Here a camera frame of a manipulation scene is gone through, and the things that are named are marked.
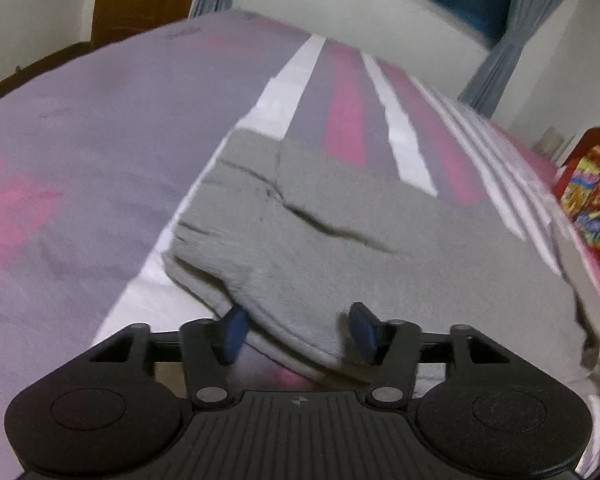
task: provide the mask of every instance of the bed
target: bed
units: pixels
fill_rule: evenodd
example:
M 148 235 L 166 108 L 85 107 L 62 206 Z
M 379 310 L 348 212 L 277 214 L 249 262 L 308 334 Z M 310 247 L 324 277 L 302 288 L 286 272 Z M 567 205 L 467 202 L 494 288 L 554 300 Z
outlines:
M 167 277 L 162 254 L 235 126 L 491 215 L 562 275 L 558 232 L 582 266 L 600 335 L 599 269 L 538 177 L 551 172 L 543 161 L 356 49 L 250 12 L 207 15 L 74 60 L 0 101 L 0 479 L 20 473 L 2 417 L 21 389 L 130 323 L 157 332 L 210 316 Z M 582 472 L 600 458 L 598 361 L 581 393 L 595 421 Z M 240 362 L 240 386 L 312 387 L 252 349 Z

